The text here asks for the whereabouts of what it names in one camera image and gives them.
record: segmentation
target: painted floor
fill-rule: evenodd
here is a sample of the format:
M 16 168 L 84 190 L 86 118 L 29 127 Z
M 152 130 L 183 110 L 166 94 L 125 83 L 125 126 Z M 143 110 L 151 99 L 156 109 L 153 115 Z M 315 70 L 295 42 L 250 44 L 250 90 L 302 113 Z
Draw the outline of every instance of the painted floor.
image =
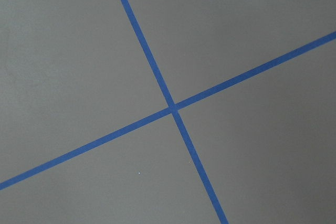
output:
M 0 223 L 334 223 L 335 52 L 335 0 L 0 0 Z

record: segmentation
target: blue line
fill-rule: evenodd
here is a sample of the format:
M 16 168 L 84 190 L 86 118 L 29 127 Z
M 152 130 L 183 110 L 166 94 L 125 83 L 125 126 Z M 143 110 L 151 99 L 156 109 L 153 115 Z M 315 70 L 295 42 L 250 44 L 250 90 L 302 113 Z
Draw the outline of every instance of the blue line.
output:
M 139 41 L 139 43 L 140 43 L 140 45 L 143 49 L 143 52 L 146 55 L 147 61 L 148 61 L 149 65 L 150 65 L 150 67 L 151 67 L 151 69 L 152 69 L 152 71 L 155 75 L 155 78 L 156 78 L 156 80 L 157 80 L 157 82 L 158 82 L 158 84 L 161 88 L 163 96 L 164 96 L 164 98 L 165 98 L 165 100 L 166 100 L 166 102 L 167 102 L 167 104 L 168 104 L 168 106 L 171 110 L 171 113 L 174 117 L 176 125 L 177 125 L 177 127 L 178 127 L 178 129 L 181 133 L 183 141 L 184 141 L 184 143 L 185 143 L 185 145 L 186 145 L 186 147 L 187 147 L 187 149 L 190 153 L 190 156 L 191 156 L 191 158 L 194 162 L 194 165 L 197 169 L 197 172 L 198 172 L 198 174 L 199 174 L 199 176 L 200 176 L 200 178 L 203 182 L 203 185 L 204 185 L 204 187 L 205 187 L 205 189 L 208 193 L 208 196 L 211 200 L 211 203 L 213 204 L 213 207 L 215 208 L 217 216 L 218 216 L 221 223 L 228 223 L 228 221 L 225 217 L 224 211 L 223 211 L 223 209 L 222 209 L 222 207 L 219 203 L 219 200 L 218 200 L 218 198 L 215 194 L 215 191 L 214 191 L 214 189 L 213 189 L 213 187 L 210 183 L 210 180 L 209 180 L 207 174 L 205 173 L 204 167 L 201 163 L 201 160 L 199 159 L 197 151 L 196 151 L 196 149 L 195 149 L 195 147 L 194 147 L 194 145 L 193 145 L 193 143 L 190 139 L 188 131 L 186 130 L 185 125 L 184 125 L 184 123 L 183 123 L 183 121 L 182 121 L 182 119 L 181 119 L 181 117 L 178 113 L 178 110 L 176 108 L 176 104 L 174 103 L 173 98 L 172 98 L 172 96 L 169 92 L 169 89 L 168 89 L 168 87 L 167 87 L 167 85 L 166 85 L 166 83 L 165 83 L 165 81 L 164 81 L 164 79 L 161 75 L 159 67 L 156 64 L 156 61 L 155 61 L 155 59 L 153 57 L 153 54 L 152 54 L 152 52 L 151 52 L 151 50 L 148 46 L 148 43 L 145 39 L 145 36 L 141 31 L 139 23 L 136 20 L 136 17 L 133 13 L 133 10 L 132 10 L 128 0 L 120 0 L 120 1 L 123 5 L 125 11 L 126 11 L 126 14 L 127 14 L 128 18 L 130 20 L 130 23 L 132 24 L 134 32 L 135 32 L 135 34 L 138 38 L 138 41 Z
M 71 158 L 74 158 L 74 157 L 76 157 L 80 154 L 83 154 L 83 153 L 85 153 L 89 150 L 92 150 L 93 148 L 96 148 L 96 147 L 98 147 L 102 144 L 105 144 L 109 141 L 112 141 L 119 136 L 125 135 L 125 134 L 127 134 L 131 131 L 134 131 L 134 130 L 142 127 L 142 126 L 145 126 L 146 124 L 149 124 L 149 123 L 151 123 L 151 122 L 153 122 L 157 119 L 160 119 L 160 118 L 162 118 L 166 115 L 169 115 L 169 114 L 170 114 L 170 110 L 169 110 L 169 108 L 166 108 L 166 109 L 161 110 L 159 112 L 156 112 L 152 115 L 149 115 L 149 116 L 147 116 L 147 117 L 145 117 L 145 118 L 143 118 L 143 119 L 141 119 L 137 122 L 134 122 L 134 123 L 132 123 L 128 126 L 125 126 L 125 127 L 121 128 L 117 131 L 114 131 L 114 132 L 112 132 L 112 133 L 110 133 L 106 136 L 103 136 L 103 137 L 101 137 L 97 140 L 94 140 L 94 141 L 86 144 L 86 145 L 83 145 L 83 146 L 81 146 L 81 147 L 79 147 L 79 148 L 77 148 L 77 149 L 75 149 L 71 152 L 68 152 L 68 153 L 66 153 L 62 156 L 56 157 L 56 158 L 54 158 L 54 159 L 52 159 L 52 160 L 50 160 L 50 161 L 48 161 L 44 164 L 36 166 L 33 169 L 30 169 L 30 170 L 28 170 L 24 173 L 21 173 L 21 174 L 15 176 L 13 178 L 10 178 L 10 179 L 0 183 L 0 190 L 5 189 L 6 187 L 12 186 L 16 183 L 19 183 L 24 179 L 28 179 L 28 178 L 30 178 L 30 177 L 32 177 L 32 176 L 34 176 L 34 175 L 36 175 L 40 172 L 43 172 L 44 170 L 47 170 L 47 169 L 50 169 L 50 168 L 52 168 L 56 165 L 59 165 L 59 164 L 65 162 L 65 161 L 67 161 Z
M 125 11 L 126 11 L 126 14 L 128 16 L 128 19 L 130 20 L 130 23 L 133 27 L 133 30 L 136 34 L 136 37 L 138 38 L 138 41 L 142 47 L 142 50 L 143 52 L 145 53 L 146 55 L 146 58 L 147 58 L 147 61 L 149 63 L 149 65 L 151 66 L 151 69 L 154 73 L 154 76 L 160 86 L 160 89 L 163 93 L 163 96 L 168 104 L 168 106 L 173 106 L 175 105 L 174 101 L 173 101 L 173 98 L 172 96 L 170 95 L 169 93 L 169 90 L 167 88 L 167 85 L 165 84 L 164 82 L 164 79 L 161 75 L 161 72 L 158 68 L 158 65 L 156 64 L 156 61 L 153 57 L 153 54 L 151 52 L 151 49 L 149 48 L 148 44 L 147 44 L 147 41 L 145 39 L 145 36 L 143 35 L 142 31 L 141 31 L 141 28 L 139 26 L 139 23 L 138 21 L 136 20 L 136 17 L 133 13 L 133 10 L 128 2 L 128 0 L 120 0 Z
M 291 52 L 288 52 L 282 56 L 279 56 L 278 58 L 275 58 L 267 63 L 264 63 L 262 65 L 260 65 L 259 67 L 256 67 L 256 68 L 253 68 L 251 70 L 248 70 L 247 72 L 245 73 L 242 73 L 236 77 L 233 77 L 227 81 L 224 81 L 212 88 L 209 88 L 201 93 L 198 93 L 196 95 L 193 95 L 192 97 L 189 97 L 179 103 L 176 104 L 176 108 L 178 110 L 184 108 L 184 107 L 187 107 L 195 102 L 198 102 L 204 98 L 207 98 L 209 97 L 210 95 L 213 95 L 215 93 L 218 93 L 224 89 L 227 89 L 229 87 L 232 87 L 233 85 L 236 85 L 244 80 L 247 80 L 253 76 L 256 76 L 257 74 L 259 73 L 262 73 L 268 69 L 271 69 L 273 67 L 276 67 L 277 65 L 280 65 L 290 59 L 293 59 L 299 55 L 302 55 L 304 54 L 305 52 L 308 52 L 310 50 L 313 50 L 319 46 L 322 46 L 332 40 L 335 40 L 336 39 L 336 31 L 334 31 L 333 33 L 330 33 L 326 36 L 323 36 L 322 38 L 319 38 L 317 40 L 314 40 L 302 47 L 299 47 Z

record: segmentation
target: blue painter's tape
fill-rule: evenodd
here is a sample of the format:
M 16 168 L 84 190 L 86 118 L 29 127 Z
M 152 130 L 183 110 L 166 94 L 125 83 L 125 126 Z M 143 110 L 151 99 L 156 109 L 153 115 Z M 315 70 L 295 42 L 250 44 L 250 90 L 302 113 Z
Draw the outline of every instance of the blue painter's tape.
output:
M 192 97 L 189 97 L 179 103 L 176 104 L 176 108 L 178 110 L 184 108 L 184 107 L 187 107 L 195 102 L 198 102 L 204 98 L 207 98 L 209 97 L 210 95 L 213 95 L 215 93 L 218 93 L 224 89 L 227 89 L 233 85 L 236 85 L 244 80 L 247 80 L 253 76 L 256 76 L 257 74 L 259 73 L 262 73 L 268 69 L 271 69 L 273 67 L 276 67 L 277 65 L 280 65 L 290 59 L 293 59 L 299 55 L 302 55 L 304 54 L 305 52 L 308 52 L 310 50 L 313 50 L 319 46 L 322 46 L 332 40 L 335 40 L 336 39 L 336 31 L 334 31 L 333 33 L 330 33 L 328 35 L 325 35 L 324 37 L 322 38 L 319 38 L 317 40 L 314 40 L 312 41 L 311 43 L 308 43 L 302 47 L 299 47 L 291 52 L 288 52 L 282 56 L 279 56 L 278 58 L 275 58 L 267 63 L 264 63 L 262 65 L 260 65 L 259 67 L 256 67 L 256 68 L 253 68 L 251 70 L 248 70 L 247 72 L 245 73 L 242 73 L 236 77 L 233 77 L 227 81 L 224 81 L 212 88 L 209 88 L 201 93 L 198 93 L 196 95 L 193 95 Z
M 188 131 L 187 131 L 187 129 L 186 129 L 186 127 L 185 127 L 185 125 L 182 121 L 182 118 L 181 118 L 180 114 L 178 113 L 177 110 L 175 110 L 175 111 L 172 112 L 172 115 L 175 119 L 178 130 L 180 131 L 180 133 L 182 135 L 183 141 L 184 141 L 184 143 L 185 143 L 185 145 L 186 145 L 186 147 L 189 151 L 189 154 L 190 154 L 190 156 L 193 160 L 193 163 L 194 163 L 194 165 L 196 167 L 196 170 L 197 170 L 197 172 L 198 172 L 198 174 L 201 178 L 201 181 L 202 181 L 202 183 L 205 187 L 205 190 L 209 195 L 211 203 L 212 203 L 212 205 L 213 205 L 213 207 L 214 207 L 214 209 L 217 213 L 217 216 L 218 216 L 220 222 L 222 224 L 228 224 L 228 221 L 226 219 L 224 211 L 223 211 L 223 209 L 220 205 L 220 202 L 219 202 L 219 200 L 216 196 L 215 190 L 210 183 L 208 175 L 205 172 L 205 169 L 202 165 L 202 162 L 201 162 L 201 160 L 200 160 L 200 158 L 197 154 L 197 151 L 194 147 L 193 142 L 191 141 L 191 138 L 190 138 L 190 136 L 188 134 Z
M 163 96 L 164 96 L 164 98 L 165 98 L 168 106 L 169 107 L 174 106 L 175 103 L 173 101 L 173 98 L 172 98 L 172 96 L 169 93 L 168 87 L 167 87 L 166 83 L 164 82 L 164 79 L 163 79 L 163 77 L 161 75 L 161 72 L 160 72 L 160 70 L 158 68 L 158 65 L 156 64 L 156 61 L 155 61 L 155 59 L 153 57 L 152 51 L 151 51 L 151 49 L 148 46 L 148 43 L 147 43 L 147 41 L 145 39 L 145 36 L 142 33 L 142 30 L 141 30 L 141 28 L 139 26 L 138 21 L 136 20 L 136 17 L 135 17 L 135 15 L 133 13 L 133 10 L 132 10 L 132 8 L 131 8 L 128 0 L 120 0 L 120 1 L 121 1 L 122 5 L 123 5 L 123 7 L 125 9 L 125 12 L 126 12 L 126 14 L 128 16 L 128 19 L 130 20 L 130 23 L 131 23 L 131 25 L 133 27 L 133 30 L 134 30 L 134 32 L 136 34 L 136 37 L 138 38 L 138 41 L 139 41 L 139 43 L 140 43 L 140 45 L 142 47 L 142 50 L 143 50 L 143 52 L 146 55 L 147 61 L 148 61 L 149 65 L 150 65 L 150 67 L 151 67 L 151 69 L 152 69 L 152 71 L 154 73 L 154 76 L 155 76 L 155 78 L 156 78 L 156 80 L 157 80 L 157 82 L 158 82 L 158 84 L 160 86 L 160 89 L 161 89 L 161 91 L 163 93 Z
M 177 127 L 178 127 L 178 129 L 181 133 L 181 136 L 182 136 L 183 141 L 184 141 L 184 143 L 185 143 L 185 145 L 186 145 L 186 147 L 187 147 L 187 149 L 190 153 L 190 156 L 191 156 L 191 158 L 192 158 L 192 160 L 193 160 L 193 162 L 196 166 L 197 172 L 198 172 L 198 174 L 199 174 L 199 176 L 200 176 L 200 178 L 203 182 L 203 185 L 204 185 L 204 187 L 205 187 L 205 189 L 208 193 L 208 196 L 209 196 L 209 198 L 210 198 L 210 200 L 211 200 L 211 202 L 212 202 L 212 204 L 215 208 L 215 211 L 218 215 L 218 218 L 219 218 L 221 223 L 228 223 L 227 219 L 225 217 L 225 214 L 223 212 L 223 209 L 222 209 L 222 207 L 221 207 L 221 205 L 218 201 L 218 198 L 215 194 L 215 191 L 212 188 L 210 180 L 205 173 L 205 170 L 203 168 L 201 160 L 198 157 L 197 151 L 196 151 L 196 149 L 195 149 L 195 147 L 194 147 L 194 145 L 193 145 L 193 143 L 192 143 L 192 141 L 189 137 L 189 134 L 188 134 L 188 132 L 187 132 L 185 126 L 184 126 L 184 123 L 183 123 L 183 121 L 182 121 L 182 119 L 181 119 L 181 117 L 180 117 L 180 115 L 179 115 L 179 113 L 176 109 L 176 105 L 175 105 L 175 103 L 173 101 L 173 98 L 172 98 L 172 96 L 169 92 L 169 89 L 168 89 L 168 87 L 167 87 L 167 85 L 166 85 L 166 83 L 165 83 L 165 81 L 164 81 L 164 79 L 161 75 L 160 69 L 159 69 L 158 65 L 156 64 L 156 61 L 155 61 L 155 59 L 152 55 L 152 52 L 151 52 L 151 50 L 148 46 L 148 43 L 147 43 L 147 41 L 144 37 L 144 34 L 141 31 L 141 28 L 138 24 L 138 21 L 136 20 L 136 17 L 133 13 L 133 10 L 132 10 L 128 0 L 120 0 L 120 1 L 121 1 L 122 5 L 125 9 L 125 12 L 127 13 L 127 16 L 130 20 L 130 23 L 132 24 L 132 27 L 134 29 L 134 32 L 135 32 L 137 38 L 138 38 L 138 41 L 139 41 L 139 43 L 140 43 L 140 45 L 143 49 L 143 52 L 146 55 L 147 61 L 148 61 L 149 65 L 150 65 L 150 67 L 151 67 L 151 69 L 152 69 L 152 71 L 155 75 L 155 78 L 156 78 L 156 80 L 157 80 L 157 82 L 158 82 L 158 84 L 161 88 L 163 96 L 164 96 L 164 98 L 165 98 L 165 100 L 166 100 L 166 102 L 167 102 L 167 104 L 168 104 L 168 106 L 171 110 L 171 113 L 173 114 L 176 125 L 177 125 Z
M 50 161 L 48 161 L 44 164 L 36 166 L 33 169 L 30 169 L 30 170 L 28 170 L 24 173 L 21 173 L 21 174 L 15 176 L 13 178 L 10 178 L 10 179 L 0 183 L 0 190 L 4 189 L 6 187 L 12 186 L 16 183 L 19 183 L 24 179 L 30 178 L 30 177 L 32 177 L 32 176 L 34 176 L 34 175 L 36 175 L 40 172 L 43 172 L 44 170 L 47 170 L 47 169 L 50 169 L 50 168 L 52 168 L 56 165 L 59 165 L 59 164 L 65 162 L 69 159 L 72 159 L 72 158 L 74 158 L 74 157 L 76 157 L 80 154 L 83 154 L 83 153 L 85 153 L 89 150 L 92 150 L 93 148 L 96 148 L 96 147 L 98 147 L 102 144 L 105 144 L 109 141 L 112 141 L 119 136 L 125 135 L 125 134 L 127 134 L 131 131 L 134 131 L 134 130 L 136 130 L 136 129 L 142 127 L 142 126 L 145 126 L 146 124 L 149 124 L 149 123 L 151 123 L 151 122 L 153 122 L 157 119 L 160 119 L 160 118 L 162 118 L 162 117 L 164 117 L 168 114 L 170 114 L 170 110 L 169 110 L 169 108 L 166 108 L 166 109 L 161 110 L 159 112 L 156 112 L 152 115 L 149 115 L 146 118 L 143 118 L 143 119 L 141 119 L 141 120 L 139 120 L 135 123 L 132 123 L 128 126 L 125 126 L 124 128 L 121 128 L 117 131 L 114 131 L 114 132 L 112 132 L 112 133 L 110 133 L 106 136 L 103 136 L 103 137 L 101 137 L 97 140 L 94 140 L 94 141 L 92 141 L 92 142 L 90 142 L 86 145 L 83 145 L 83 146 L 81 146 L 81 147 L 79 147 L 79 148 L 77 148 L 77 149 L 75 149 L 71 152 L 68 152 L 68 153 L 66 153 L 62 156 L 56 157 L 56 158 L 54 158 L 54 159 L 52 159 L 52 160 L 50 160 Z

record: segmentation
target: concrete floor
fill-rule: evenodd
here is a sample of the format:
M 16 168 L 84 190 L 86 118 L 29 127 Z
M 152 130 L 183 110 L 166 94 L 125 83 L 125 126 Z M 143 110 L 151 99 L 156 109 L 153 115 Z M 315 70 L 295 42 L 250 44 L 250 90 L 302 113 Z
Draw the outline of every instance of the concrete floor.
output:
M 335 0 L 129 0 L 174 101 L 336 30 Z M 336 40 L 180 110 L 229 223 L 334 223 Z M 167 108 L 120 0 L 0 0 L 0 183 Z M 171 114 L 0 191 L 0 223 L 220 223 Z

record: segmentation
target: gray surface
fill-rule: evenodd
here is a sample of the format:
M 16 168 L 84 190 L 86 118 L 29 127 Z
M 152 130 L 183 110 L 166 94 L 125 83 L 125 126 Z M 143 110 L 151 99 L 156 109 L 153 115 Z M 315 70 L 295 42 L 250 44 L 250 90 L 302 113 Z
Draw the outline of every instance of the gray surface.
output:
M 0 218 L 3 224 L 219 223 L 170 115 L 6 188 Z
M 119 0 L 0 0 L 0 179 L 166 107 Z
M 180 111 L 227 218 L 335 223 L 336 42 Z
M 175 102 L 336 27 L 335 0 L 129 0 Z
M 129 1 L 176 102 L 336 27 L 334 0 Z M 335 50 L 181 111 L 230 223 L 334 222 Z M 119 0 L 0 0 L 0 90 L 1 181 L 167 107 Z M 0 222 L 218 219 L 169 115 L 2 190 Z

